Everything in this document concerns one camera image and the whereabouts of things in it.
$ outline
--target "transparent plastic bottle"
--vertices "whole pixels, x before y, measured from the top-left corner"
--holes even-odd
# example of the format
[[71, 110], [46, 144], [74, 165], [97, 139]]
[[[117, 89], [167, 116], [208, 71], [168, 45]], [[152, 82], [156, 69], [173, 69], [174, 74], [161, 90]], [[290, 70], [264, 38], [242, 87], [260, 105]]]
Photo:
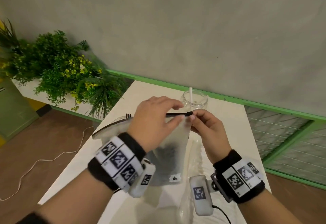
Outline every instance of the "transparent plastic bottle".
[[189, 90], [185, 91], [180, 99], [184, 104], [182, 112], [193, 111], [196, 109], [206, 109], [208, 104], [208, 96], [201, 91], [192, 90], [192, 102], [190, 102]]

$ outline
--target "person's left hand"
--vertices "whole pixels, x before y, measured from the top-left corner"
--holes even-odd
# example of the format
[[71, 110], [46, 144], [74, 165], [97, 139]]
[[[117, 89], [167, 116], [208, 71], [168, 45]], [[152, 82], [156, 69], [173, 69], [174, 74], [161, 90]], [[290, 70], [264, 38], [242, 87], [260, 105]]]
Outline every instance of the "person's left hand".
[[153, 96], [139, 104], [127, 133], [147, 153], [157, 148], [185, 118], [184, 115], [179, 115], [165, 123], [167, 111], [171, 108], [178, 110], [181, 107], [183, 107], [183, 104], [179, 100], [170, 99], [166, 96], [159, 98]]

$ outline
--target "concrete wall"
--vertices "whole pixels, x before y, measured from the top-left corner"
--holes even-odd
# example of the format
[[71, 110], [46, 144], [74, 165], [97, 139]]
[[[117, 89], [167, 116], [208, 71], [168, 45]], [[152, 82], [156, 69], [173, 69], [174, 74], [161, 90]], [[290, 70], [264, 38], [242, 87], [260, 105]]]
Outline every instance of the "concrete wall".
[[326, 116], [325, 0], [0, 0], [114, 70]]

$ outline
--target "black sleeve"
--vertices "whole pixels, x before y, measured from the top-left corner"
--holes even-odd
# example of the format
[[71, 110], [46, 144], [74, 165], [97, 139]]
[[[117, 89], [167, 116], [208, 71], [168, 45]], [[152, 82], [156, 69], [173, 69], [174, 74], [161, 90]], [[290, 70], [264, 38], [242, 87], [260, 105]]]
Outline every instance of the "black sleeve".
[[17, 222], [16, 224], [50, 224], [50, 223], [44, 220], [41, 216], [33, 212], [25, 216], [21, 221]]

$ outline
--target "white shelf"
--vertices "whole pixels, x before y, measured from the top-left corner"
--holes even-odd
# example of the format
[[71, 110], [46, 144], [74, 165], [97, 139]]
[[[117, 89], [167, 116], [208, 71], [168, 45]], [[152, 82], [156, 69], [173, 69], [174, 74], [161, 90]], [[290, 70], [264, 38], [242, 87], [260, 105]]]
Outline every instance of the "white shelf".
[[[51, 106], [54, 106], [55, 104], [48, 100], [48, 95], [45, 92], [41, 92], [40, 94], [36, 95], [34, 90], [37, 86], [39, 86], [39, 80], [33, 80], [28, 82], [25, 86], [21, 85], [16, 80], [12, 80], [12, 82], [16, 85], [19, 92], [22, 94], [22, 96], [34, 99], [46, 104], [49, 104]], [[66, 101], [65, 103], [58, 104], [57, 107], [75, 112], [71, 110], [72, 107], [75, 106], [75, 99], [71, 95], [66, 95]], [[92, 108], [91, 104], [88, 103], [81, 103], [79, 104], [79, 109], [76, 111], [76, 113], [88, 116], [89, 110]]]

